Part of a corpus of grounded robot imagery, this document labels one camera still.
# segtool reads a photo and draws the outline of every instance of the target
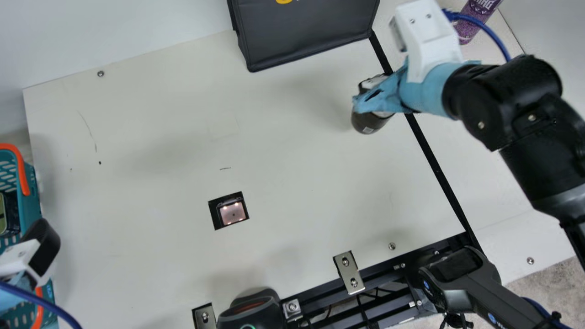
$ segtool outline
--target gray floor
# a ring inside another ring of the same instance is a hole
[[[561,322],[573,329],[585,328],[585,272],[577,258],[573,257],[553,265],[541,272],[511,282],[506,287],[514,293],[538,301],[549,312],[558,311]],[[440,315],[411,321],[395,326],[399,329],[438,329],[443,317]],[[483,319],[467,316],[474,329],[491,329]]]

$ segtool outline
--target black storage box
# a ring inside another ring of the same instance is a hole
[[[250,72],[288,63],[371,34],[380,0],[228,0]]]

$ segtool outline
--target blue glove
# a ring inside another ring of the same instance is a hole
[[[356,113],[367,112],[393,112],[412,113],[410,109],[404,108],[401,103],[398,86],[402,79],[406,79],[408,58],[404,65],[386,80],[370,91],[353,97],[353,110]]]
[[[449,77],[468,64],[480,64],[479,61],[466,63],[443,63],[435,66],[421,83],[407,82],[408,57],[404,65],[382,81],[372,90],[353,97],[353,110],[356,113],[392,112],[412,113],[416,110],[450,118],[443,107],[443,88]]]

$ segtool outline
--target black metal frame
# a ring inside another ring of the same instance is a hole
[[[369,40],[384,73],[388,75],[392,74],[392,68],[373,31]],[[405,283],[407,287],[375,299],[368,299],[367,301],[360,299],[361,303],[358,303],[358,305],[315,323],[309,324],[306,320],[327,312],[333,304],[356,298],[355,296],[348,295],[341,278],[283,299],[283,304],[290,300],[298,299],[303,313],[303,318],[300,320],[287,323],[288,329],[299,329],[305,326],[309,328],[362,328],[368,326],[385,328],[411,318],[435,314],[436,310],[434,306],[432,303],[425,302],[427,299],[418,286],[418,268],[432,261],[433,258],[438,259],[446,256],[466,245],[471,245],[481,251],[481,246],[467,221],[465,213],[451,189],[439,162],[433,154],[425,135],[422,133],[414,114],[405,114],[405,116],[412,129],[412,133],[415,135],[421,150],[425,154],[426,160],[441,185],[445,197],[453,208],[465,232],[389,259],[372,267],[361,269],[360,275],[366,286],[366,292],[376,290],[378,287],[390,282]]]

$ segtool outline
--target white wall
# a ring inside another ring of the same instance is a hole
[[[225,0],[0,2],[0,136],[26,131],[22,88],[230,29]]]
[[[585,1],[507,0],[500,11],[524,51],[557,69],[565,100],[585,116]]]

